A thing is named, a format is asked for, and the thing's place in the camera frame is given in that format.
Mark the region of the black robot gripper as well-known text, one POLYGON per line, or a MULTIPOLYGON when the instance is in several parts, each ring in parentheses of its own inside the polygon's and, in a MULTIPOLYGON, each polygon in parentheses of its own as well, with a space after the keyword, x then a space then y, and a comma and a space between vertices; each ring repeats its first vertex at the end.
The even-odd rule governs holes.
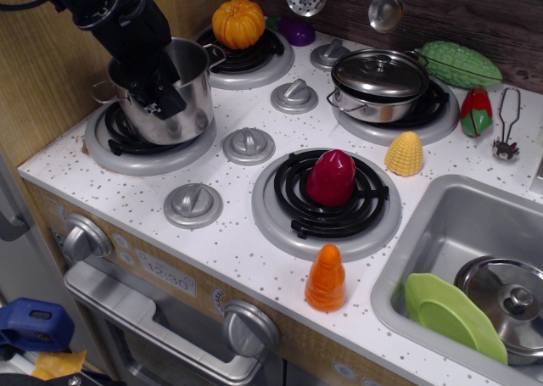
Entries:
POLYGON ((86 0, 74 24, 90 31, 118 64, 117 82, 160 120, 187 103, 173 83, 180 80, 165 49, 171 44, 167 18, 154 0, 86 0))

